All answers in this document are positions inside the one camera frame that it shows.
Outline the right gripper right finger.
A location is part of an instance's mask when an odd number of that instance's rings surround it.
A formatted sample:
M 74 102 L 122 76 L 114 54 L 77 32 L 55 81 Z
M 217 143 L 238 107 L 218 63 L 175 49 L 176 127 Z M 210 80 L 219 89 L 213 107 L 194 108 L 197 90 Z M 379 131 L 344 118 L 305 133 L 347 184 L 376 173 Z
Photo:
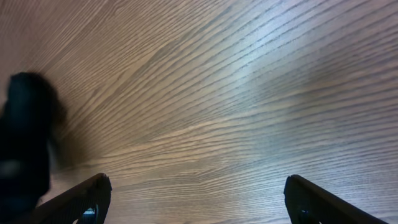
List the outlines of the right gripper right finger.
M 284 196 L 293 224 L 386 224 L 299 175 L 287 177 Z

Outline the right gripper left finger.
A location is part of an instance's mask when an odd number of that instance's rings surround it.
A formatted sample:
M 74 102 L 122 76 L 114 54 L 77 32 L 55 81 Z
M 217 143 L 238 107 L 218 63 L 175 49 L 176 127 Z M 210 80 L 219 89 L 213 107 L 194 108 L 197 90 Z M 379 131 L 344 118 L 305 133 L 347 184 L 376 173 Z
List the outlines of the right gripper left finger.
M 109 177 L 99 173 L 13 220 L 12 224 L 103 224 L 111 191 Z

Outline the black t-shirt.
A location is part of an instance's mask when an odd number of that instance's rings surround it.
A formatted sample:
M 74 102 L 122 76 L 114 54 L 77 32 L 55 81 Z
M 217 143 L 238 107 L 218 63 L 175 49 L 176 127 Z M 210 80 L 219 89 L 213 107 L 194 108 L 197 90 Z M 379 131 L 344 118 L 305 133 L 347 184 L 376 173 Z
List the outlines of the black t-shirt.
M 1 115 L 1 221 L 32 211 L 50 188 L 57 94 L 38 73 L 12 75 Z

